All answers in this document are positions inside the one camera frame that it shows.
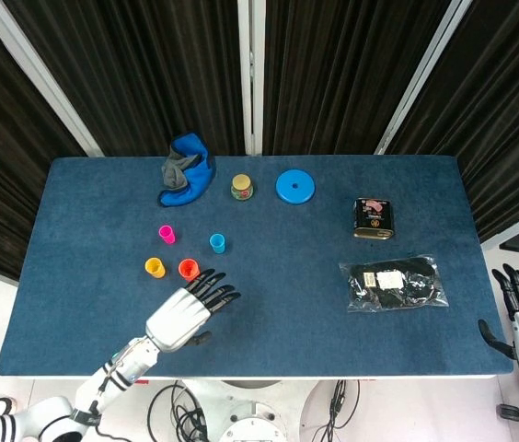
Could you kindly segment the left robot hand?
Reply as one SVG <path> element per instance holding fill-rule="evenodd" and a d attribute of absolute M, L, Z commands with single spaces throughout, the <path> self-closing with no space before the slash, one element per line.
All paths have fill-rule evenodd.
<path fill-rule="evenodd" d="M 217 284 L 225 273 L 201 272 L 174 292 L 145 324 L 146 336 L 162 353 L 174 353 L 196 335 L 209 318 L 241 294 L 232 285 Z"/>

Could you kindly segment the yellow plastic cup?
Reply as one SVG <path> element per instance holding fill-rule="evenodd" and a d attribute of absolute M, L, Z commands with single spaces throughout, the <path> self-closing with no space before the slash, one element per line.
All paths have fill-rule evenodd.
<path fill-rule="evenodd" d="M 151 257 L 144 263 L 144 269 L 154 278 L 160 279 L 166 275 L 166 268 L 157 257 Z"/>

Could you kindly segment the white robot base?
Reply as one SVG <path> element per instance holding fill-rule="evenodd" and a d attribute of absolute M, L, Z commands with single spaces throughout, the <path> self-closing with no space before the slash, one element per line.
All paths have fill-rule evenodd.
<path fill-rule="evenodd" d="M 301 418 L 316 380 L 195 380 L 209 442 L 300 442 Z"/>

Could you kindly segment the orange plastic cup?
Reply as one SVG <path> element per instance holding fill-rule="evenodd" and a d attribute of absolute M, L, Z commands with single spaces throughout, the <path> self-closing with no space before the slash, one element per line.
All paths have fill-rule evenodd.
<path fill-rule="evenodd" d="M 192 281 L 200 274 L 200 267 L 196 260 L 186 258 L 179 263 L 179 275 L 187 282 Z"/>

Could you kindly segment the blue table cover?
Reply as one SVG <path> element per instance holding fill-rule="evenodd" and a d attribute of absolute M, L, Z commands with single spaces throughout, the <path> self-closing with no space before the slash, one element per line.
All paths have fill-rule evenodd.
<path fill-rule="evenodd" d="M 457 162 L 443 156 L 218 157 L 194 202 L 158 204 L 159 157 L 53 161 L 40 201 L 0 375 L 89 376 L 179 287 L 192 258 L 241 294 L 206 323 L 207 343 L 163 355 L 168 378 L 483 376 L 513 365 L 482 340 L 501 321 Z M 316 189 L 304 204 L 275 191 L 288 169 Z M 231 194 L 250 176 L 246 201 Z M 353 235 L 357 198 L 391 202 L 394 236 Z M 176 242 L 158 235 L 173 227 Z M 225 237 L 225 252 L 210 246 Z M 349 312 L 342 263 L 435 258 L 447 308 Z M 159 258 L 166 275 L 145 269 Z"/>

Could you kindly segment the blue and grey cloth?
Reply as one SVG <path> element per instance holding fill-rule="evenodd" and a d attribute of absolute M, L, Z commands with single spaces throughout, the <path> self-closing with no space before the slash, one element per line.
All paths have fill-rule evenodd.
<path fill-rule="evenodd" d="M 196 133 L 176 137 L 161 168 L 159 204 L 176 207 L 192 203 L 207 190 L 214 173 L 210 150 Z"/>

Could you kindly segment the clear bag with black contents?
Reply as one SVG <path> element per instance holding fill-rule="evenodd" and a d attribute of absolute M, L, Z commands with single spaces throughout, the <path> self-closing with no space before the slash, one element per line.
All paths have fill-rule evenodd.
<path fill-rule="evenodd" d="M 350 312 L 378 313 L 449 306 L 437 263 L 430 255 L 342 263 L 340 271 L 349 290 Z"/>

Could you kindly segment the glass jar with gold lid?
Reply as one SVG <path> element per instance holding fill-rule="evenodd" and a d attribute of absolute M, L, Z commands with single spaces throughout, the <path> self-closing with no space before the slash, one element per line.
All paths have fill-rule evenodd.
<path fill-rule="evenodd" d="M 237 174 L 231 181 L 231 194 L 238 201 L 246 201 L 253 196 L 253 182 L 247 174 Z"/>

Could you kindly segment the blue plastic disc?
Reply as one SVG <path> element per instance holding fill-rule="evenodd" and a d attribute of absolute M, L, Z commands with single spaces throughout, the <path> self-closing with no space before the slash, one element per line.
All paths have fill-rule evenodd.
<path fill-rule="evenodd" d="M 288 204 L 304 204 L 315 193 L 313 178 L 304 170 L 288 169 L 276 180 L 275 191 Z"/>

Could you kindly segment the black and gold tin can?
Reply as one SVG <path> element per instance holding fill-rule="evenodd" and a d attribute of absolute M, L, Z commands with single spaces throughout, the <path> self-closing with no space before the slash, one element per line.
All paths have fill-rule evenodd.
<path fill-rule="evenodd" d="M 356 238 L 389 239 L 394 236 L 391 202 L 376 198 L 357 198 L 353 203 L 353 235 Z"/>

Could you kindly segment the white frame post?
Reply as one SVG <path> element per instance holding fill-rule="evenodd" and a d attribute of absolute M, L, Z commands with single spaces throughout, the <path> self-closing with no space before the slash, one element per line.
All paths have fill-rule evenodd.
<path fill-rule="evenodd" d="M 245 151 L 263 153 L 266 0 L 237 0 Z"/>
<path fill-rule="evenodd" d="M 417 67 L 379 140 L 374 154 L 384 155 L 406 120 L 413 104 L 429 79 L 447 43 L 466 14 L 471 0 L 450 0 L 438 27 L 424 51 Z"/>
<path fill-rule="evenodd" d="M 86 155 L 104 157 L 98 142 L 3 0 L 0 0 L 0 41 Z"/>

